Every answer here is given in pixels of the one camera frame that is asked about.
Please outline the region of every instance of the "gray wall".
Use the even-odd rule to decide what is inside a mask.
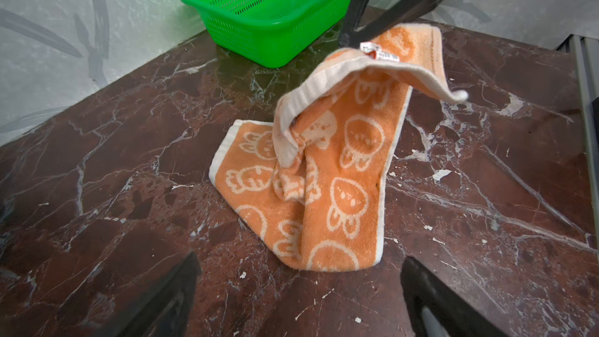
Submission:
[[[446,0],[428,18],[547,48],[599,37],[596,0]],[[178,0],[0,0],[0,145],[203,29]]]

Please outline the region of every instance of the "towel fold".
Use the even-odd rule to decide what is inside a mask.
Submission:
[[[296,269],[377,264],[386,174],[412,87],[450,103],[468,98],[447,87],[436,27],[396,26],[362,50],[329,55],[281,97],[274,123],[236,120],[210,166],[229,205]]]

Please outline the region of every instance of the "green plastic basket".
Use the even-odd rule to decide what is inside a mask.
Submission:
[[[287,64],[339,21],[349,0],[181,0],[212,39],[263,66]]]

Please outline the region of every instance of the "brown marble surface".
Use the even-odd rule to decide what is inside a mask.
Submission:
[[[441,29],[449,85],[470,101],[414,93],[383,258],[365,271],[282,265],[208,180],[227,128],[270,121],[338,27],[281,69],[205,32],[0,148],[0,311],[14,335],[90,335],[190,250],[204,275],[189,336],[412,335],[407,255],[512,336],[599,335],[573,57]],[[435,182],[440,169],[452,173]]]

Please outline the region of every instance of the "orange towel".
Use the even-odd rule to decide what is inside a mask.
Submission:
[[[279,100],[274,123],[236,120],[210,166],[229,205],[290,267],[377,264],[385,179],[412,86],[451,103],[468,98],[447,88],[438,28],[401,25],[373,42],[382,50],[368,43],[368,54],[328,56]]]

